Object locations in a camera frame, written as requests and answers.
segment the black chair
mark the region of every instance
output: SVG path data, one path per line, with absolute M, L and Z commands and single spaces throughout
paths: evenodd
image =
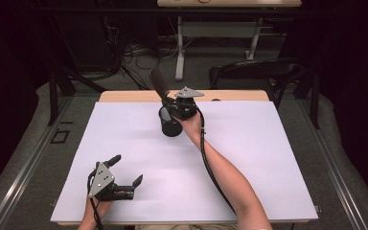
M 210 89 L 262 89 L 278 108 L 287 85 L 306 73 L 299 59 L 250 59 L 212 67 L 209 81 Z

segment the gray carpet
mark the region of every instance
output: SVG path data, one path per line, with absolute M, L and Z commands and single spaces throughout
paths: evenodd
M 262 37 L 255 58 L 276 57 L 281 41 L 282 38 L 279 37 Z M 217 64 L 244 59 L 244 50 L 247 50 L 249 45 L 244 40 L 237 39 L 218 39 L 214 42 L 200 39 L 190 44 L 186 48 L 184 81 L 175 81 L 173 78 L 176 62 L 174 57 L 161 59 L 159 66 L 171 89 L 179 89 L 183 86 L 206 89 L 209 68 Z M 144 81 L 150 85 L 149 69 L 147 68 L 153 67 L 157 61 L 156 57 L 145 52 L 144 56 L 134 57 L 128 61 L 127 66 L 135 70 L 138 76 L 142 76 Z M 115 90 L 137 89 L 132 80 L 121 73 L 108 79 L 98 80 L 97 83 Z M 47 145 L 43 145 L 41 157 L 36 162 L 37 167 L 31 171 L 30 180 L 27 179 L 25 182 L 26 189 L 21 191 L 17 202 L 14 202 L 12 209 L 3 219 L 2 229 L 76 228 L 75 226 L 63 227 L 50 222 L 54 210 L 52 202 L 58 198 L 61 192 L 93 105 L 99 98 L 99 94 L 85 85 L 78 82 L 75 82 L 75 85 L 79 92 L 76 97 L 68 99 L 60 96 L 64 104 L 67 102 L 68 104 L 64 107 L 62 115 L 53 127 L 53 130 L 58 130 L 59 134 L 54 138 L 54 134 L 51 133 Z M 40 102 L 34 119 L 0 177 L 1 206 L 13 181 L 22 171 L 25 162 L 36 152 L 36 146 L 41 144 L 39 141 L 47 130 L 50 114 L 47 85 L 42 86 L 38 94 Z M 321 212 L 318 214 L 319 220 L 296 224 L 294 229 L 355 229 L 342 205 L 340 194 L 330 178 L 329 169 L 312 132 L 311 123 L 307 121 L 304 106 L 306 106 L 304 101 L 295 101 L 291 95 L 286 95 L 280 106 L 279 114 L 312 200 L 315 205 L 319 205 Z M 368 226 L 368 190 L 340 146 L 332 104 L 321 97 L 319 109 L 320 133 L 334 156 L 335 163 L 341 170 Z M 59 143 L 66 131 L 68 131 L 66 142 Z M 290 229 L 290 224 L 274 224 L 274 229 Z

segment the table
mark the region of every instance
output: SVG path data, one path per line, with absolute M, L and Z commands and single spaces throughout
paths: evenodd
M 157 5 L 170 8 L 296 8 L 301 6 L 301 0 L 211 0 L 208 3 L 200 3 L 198 0 L 157 0 Z M 262 23 L 262 18 L 254 22 L 183 22 L 182 17 L 178 16 L 175 79 L 182 81 L 184 75 L 183 36 L 251 37 L 252 42 L 245 53 L 247 59 L 253 59 Z
M 265 92 L 202 92 L 205 97 L 195 100 L 205 117 L 206 139 L 251 181 L 269 220 L 317 219 L 275 106 Z M 162 134 L 157 115 L 160 107 L 154 91 L 103 93 L 82 137 L 51 221 L 78 224 L 83 214 L 86 178 L 95 162 L 121 154 L 122 160 L 110 168 L 115 182 L 129 185 L 140 174 L 144 176 L 143 182 L 136 189 L 135 198 L 117 201 L 103 223 L 236 222 L 236 216 L 215 188 L 200 153 L 187 136 L 182 133 L 171 138 Z

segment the wooden desk top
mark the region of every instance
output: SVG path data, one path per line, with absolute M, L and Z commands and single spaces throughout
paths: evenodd
M 300 7 L 301 0 L 211 0 L 200 3 L 198 0 L 157 0 L 159 7 L 226 7 L 226 8 L 253 8 L 253 7 Z
M 169 94 L 174 97 L 178 90 L 172 90 Z M 212 100 L 221 101 L 265 101 L 268 96 L 263 90 L 197 90 L 204 94 L 203 97 L 196 97 L 196 102 L 208 102 Z M 160 97 L 154 90 L 136 91 L 105 91 L 102 93 L 100 103 L 112 102 L 160 102 Z

